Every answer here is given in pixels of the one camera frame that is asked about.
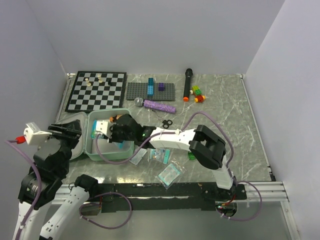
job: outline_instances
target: white wall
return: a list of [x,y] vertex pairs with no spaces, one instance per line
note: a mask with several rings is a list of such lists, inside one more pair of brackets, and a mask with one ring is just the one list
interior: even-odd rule
[[[0,238],[9,240],[29,166],[4,141],[22,135],[31,121],[46,129],[66,84],[59,59],[25,0],[0,0],[0,76]],[[33,147],[19,147],[32,157]]]
[[303,239],[320,239],[320,1],[286,0],[245,80]]
[[245,73],[284,0],[27,0],[67,73]]

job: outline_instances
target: marble countertop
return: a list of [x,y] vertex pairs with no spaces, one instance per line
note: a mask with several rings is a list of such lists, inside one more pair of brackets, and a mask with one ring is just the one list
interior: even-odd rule
[[[182,100],[184,74],[128,74],[127,82],[147,83],[148,78],[154,78],[158,83],[174,83],[175,85],[175,101],[162,103],[176,107],[176,113],[157,111],[161,118],[173,121],[169,129],[181,129],[193,113],[205,111],[221,125],[233,144],[234,158],[230,163],[230,169],[236,178],[245,181],[271,180],[243,82],[238,75],[195,74],[191,85],[199,86],[206,97],[203,103],[195,103],[193,96],[190,96],[189,102]],[[75,76],[69,79],[58,119],[72,114],[65,112],[64,109],[74,80]],[[124,100],[123,108],[129,109],[132,117],[141,125],[162,126],[152,111],[145,107],[135,106],[134,101]],[[222,136],[212,122],[203,115],[195,116],[187,129],[194,129],[199,124],[206,125]],[[226,146],[226,149],[228,158],[230,156],[229,146]],[[158,183],[156,176],[165,169],[166,165],[158,161],[148,161],[147,158],[146,154],[137,166],[131,163],[111,165],[104,161],[92,161],[82,154],[70,161],[69,174],[63,183],[74,182],[81,174],[90,175],[98,179],[99,183]],[[198,161],[189,160],[186,151],[170,149],[169,163],[172,160],[178,162],[186,170],[178,180],[179,182],[215,181],[213,172],[200,165]]]

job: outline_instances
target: green lego brick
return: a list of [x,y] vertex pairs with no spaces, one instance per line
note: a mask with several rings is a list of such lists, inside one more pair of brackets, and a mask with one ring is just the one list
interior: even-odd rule
[[198,90],[199,87],[197,85],[192,86],[192,91],[195,92],[196,90]]
[[192,152],[188,152],[188,157],[189,157],[189,160],[195,160],[196,159],[195,155]]
[[202,92],[200,91],[200,89],[197,89],[197,90],[194,91],[194,95],[195,96],[199,96],[199,95],[201,95],[201,93]]

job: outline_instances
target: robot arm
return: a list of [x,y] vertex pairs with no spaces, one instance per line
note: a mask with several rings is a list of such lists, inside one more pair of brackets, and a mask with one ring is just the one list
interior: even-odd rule
[[[71,150],[77,145],[82,134],[79,120],[67,124],[52,124],[48,130],[40,131],[34,123],[27,124],[24,130],[26,142],[29,145],[38,145],[33,159],[40,173],[41,182],[38,182],[32,168],[22,180],[18,195],[19,216],[13,239],[16,239],[16,235],[20,235],[20,240],[39,239],[47,211],[62,185],[62,179],[69,172]],[[40,197],[27,217],[25,226],[21,226],[40,185]]]
[[141,126],[129,114],[125,114],[109,130],[110,142],[134,141],[138,146],[150,136],[159,134],[152,137],[143,148],[174,148],[192,152],[202,166],[214,172],[218,188],[231,190],[234,187],[234,175],[227,166],[226,142],[205,125],[180,132]]
[[58,240],[70,219],[79,211],[81,205],[84,204],[89,197],[94,197],[97,194],[97,191],[98,180],[87,175],[78,177],[67,199],[43,225],[39,240]]
[[[69,197],[44,226],[43,223],[52,201],[46,203],[37,210],[34,209],[28,217],[19,239],[58,240],[74,213],[79,210],[80,206],[87,201],[88,198],[89,192],[85,191],[84,188],[80,186],[73,187]],[[12,238],[13,240],[16,238],[18,229],[20,228],[20,222],[23,220],[30,206],[31,204],[26,201],[19,203],[19,216]]]

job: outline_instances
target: red connector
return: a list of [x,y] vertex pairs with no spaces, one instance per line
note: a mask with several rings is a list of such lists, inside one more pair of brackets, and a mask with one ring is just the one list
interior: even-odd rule
[[16,139],[16,144],[23,144],[26,141],[25,136],[18,136]]

